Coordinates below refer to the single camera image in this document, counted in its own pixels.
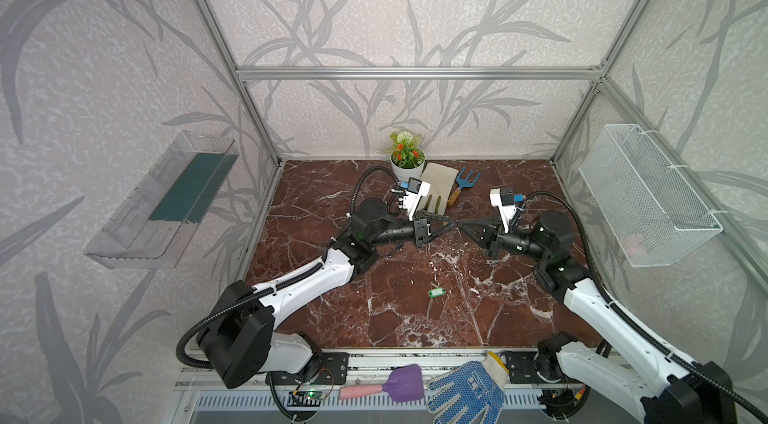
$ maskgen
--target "garden fork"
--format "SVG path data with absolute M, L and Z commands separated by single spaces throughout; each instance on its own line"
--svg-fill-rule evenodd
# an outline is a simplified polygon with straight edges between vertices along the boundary
M 456 184 L 458 184 L 458 188 L 451 193 L 451 197 L 448 198 L 448 206 L 453 206 L 453 203 L 456 202 L 456 199 L 458 199 L 458 195 L 462 193 L 462 189 L 464 188 L 472 188 L 475 185 L 475 182 L 480 179 L 480 172 L 478 172 L 478 175 L 475 176 L 475 179 L 473 181 L 469 181 L 469 178 L 472 176 L 472 173 L 475 172 L 474 169 L 469 170 L 469 174 L 467 174 L 466 178 L 462 178 L 464 175 L 464 171 L 466 170 L 466 166 L 462 167 L 462 171 L 458 173 L 458 176 L 456 176 Z

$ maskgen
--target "white flower pot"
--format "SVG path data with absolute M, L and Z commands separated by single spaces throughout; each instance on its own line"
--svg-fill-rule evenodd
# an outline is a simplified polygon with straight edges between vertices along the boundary
M 424 172 L 424 163 L 426 162 L 426 159 L 422 161 L 422 164 L 418 165 L 416 168 L 413 169 L 403 169 L 392 160 L 392 155 L 389 155 L 389 164 L 392 165 L 392 171 L 395 173 L 395 176 L 397 176 L 397 179 L 403 182 L 408 182 L 411 178 L 420 178 L 422 175 L 422 172 Z

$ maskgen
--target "marble surface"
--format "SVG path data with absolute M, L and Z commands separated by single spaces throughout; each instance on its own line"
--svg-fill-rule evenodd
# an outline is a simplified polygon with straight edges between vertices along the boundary
M 552 191 L 562 195 L 548 161 L 440 161 L 482 173 L 448 209 L 453 218 L 482 218 L 494 213 L 488 191 Z M 346 224 L 345 214 L 360 174 L 378 161 L 289 161 L 266 219 L 249 285 L 273 279 L 316 258 Z M 365 197 L 383 197 L 389 177 L 372 175 Z M 547 199 L 528 203 L 521 226 L 530 226 L 544 209 L 559 209 Z M 336 288 L 285 320 L 279 331 L 302 332 L 321 347 L 535 346 L 566 330 L 589 346 L 599 335 L 578 316 L 546 295 L 532 274 L 534 262 L 502 252 L 488 259 L 473 242 L 450 231 L 417 250 L 379 247 L 382 256 L 357 281 Z M 583 262 L 581 241 L 574 255 Z M 446 289 L 430 298 L 433 287 Z

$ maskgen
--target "blue glove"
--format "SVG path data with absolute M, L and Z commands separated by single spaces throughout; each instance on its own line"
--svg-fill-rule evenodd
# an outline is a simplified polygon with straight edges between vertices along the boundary
M 436 392 L 427 400 L 427 409 L 437 415 L 435 424 L 469 424 L 485 413 L 480 424 L 495 424 L 504 404 L 502 386 L 507 369 L 489 352 L 483 362 L 470 361 L 455 370 L 429 381 L 427 387 Z

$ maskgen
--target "wallpaper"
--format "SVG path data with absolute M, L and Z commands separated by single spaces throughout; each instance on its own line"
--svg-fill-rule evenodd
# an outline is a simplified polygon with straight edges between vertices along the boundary
M 657 0 L 610 78 L 676 149 L 755 242 L 768 248 L 764 86 L 768 0 Z M 578 167 L 604 124 L 598 98 L 558 162 L 620 301 L 698 360 L 715 360 L 734 389 L 768 410 L 768 301 L 719 238 L 676 264 L 628 265 Z M 741 422 L 757 422 L 738 406 Z
M 378 156 L 389 135 L 427 157 L 549 159 L 587 81 L 263 81 L 250 93 L 282 155 Z
M 0 422 L 157 422 L 273 175 L 190 0 L 0 0 Z M 173 270 L 83 255 L 181 130 L 240 157 Z
M 246 66 L 590 66 L 633 1 L 210 0 Z

